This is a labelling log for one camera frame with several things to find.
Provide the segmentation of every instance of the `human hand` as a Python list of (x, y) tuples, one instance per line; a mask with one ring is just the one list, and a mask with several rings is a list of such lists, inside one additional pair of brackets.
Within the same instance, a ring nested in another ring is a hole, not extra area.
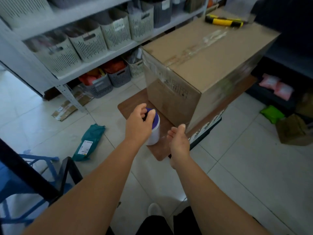
[(142, 103), (134, 109), (126, 121), (125, 140), (133, 142), (136, 146), (141, 147), (152, 133), (152, 123), (156, 110), (150, 110), (146, 121), (143, 121), (147, 104)]
[(170, 142), (172, 154), (170, 163), (174, 169), (175, 164), (190, 156), (190, 143), (185, 134), (185, 129), (186, 125), (181, 124), (178, 128), (172, 127), (172, 129), (167, 132), (167, 139)]

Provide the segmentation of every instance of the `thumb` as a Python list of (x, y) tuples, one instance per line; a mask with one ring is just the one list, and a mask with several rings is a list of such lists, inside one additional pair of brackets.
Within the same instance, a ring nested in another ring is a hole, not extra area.
[(176, 134), (184, 134), (186, 130), (186, 125), (185, 124), (181, 124), (180, 126), (178, 126), (177, 128), (177, 133)]
[(155, 110), (155, 109), (150, 110), (150, 111), (148, 112), (148, 115), (147, 115), (147, 118), (146, 118), (146, 122), (147, 122), (148, 124), (151, 124), (151, 125), (152, 125), (155, 115), (156, 115), (156, 110)]

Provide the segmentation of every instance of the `black pants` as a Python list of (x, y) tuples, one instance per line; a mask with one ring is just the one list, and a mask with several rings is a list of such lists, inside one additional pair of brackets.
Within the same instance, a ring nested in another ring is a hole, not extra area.
[[(174, 233), (201, 235), (197, 221), (194, 217), (191, 207), (187, 207), (183, 212), (174, 216)], [(136, 235), (150, 235), (162, 234), (173, 235), (172, 230), (162, 216), (149, 216), (140, 225)], [(106, 235), (114, 235), (112, 229), (109, 227)]]

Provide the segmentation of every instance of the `shoe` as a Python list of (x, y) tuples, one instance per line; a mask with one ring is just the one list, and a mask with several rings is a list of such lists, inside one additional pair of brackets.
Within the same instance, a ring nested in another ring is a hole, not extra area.
[(164, 217), (160, 206), (156, 203), (152, 203), (148, 208), (148, 216), (151, 216), (151, 215)]

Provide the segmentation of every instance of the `blue stool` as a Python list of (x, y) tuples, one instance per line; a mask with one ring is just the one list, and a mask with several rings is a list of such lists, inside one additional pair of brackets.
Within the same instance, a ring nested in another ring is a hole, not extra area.
[[(24, 159), (33, 159), (33, 161), (29, 163), (30, 166), (33, 165), (38, 160), (46, 161), (48, 168), (54, 178), (54, 181), (49, 183), (51, 183), (53, 186), (55, 185), (55, 181), (57, 181), (58, 175), (51, 161), (52, 162), (59, 161), (58, 157), (41, 157), (26, 154), (20, 154), (20, 157)], [(72, 186), (66, 183), (64, 187), (64, 193), (69, 191), (71, 188)], [(35, 193), (36, 192), (31, 187), (29, 187), (9, 168), (7, 168), (4, 164), (2, 164), (2, 162), (0, 162), (0, 203), (3, 204), (3, 210), (5, 215), (4, 218), (0, 218), (1, 224), (24, 223), (25, 226), (31, 224), (33, 222), (33, 219), (28, 219), (27, 217), (36, 209), (38, 209), (41, 205), (43, 205), (46, 201), (41, 200), (19, 218), (11, 218), (6, 198), (15, 194), (35, 194)]]

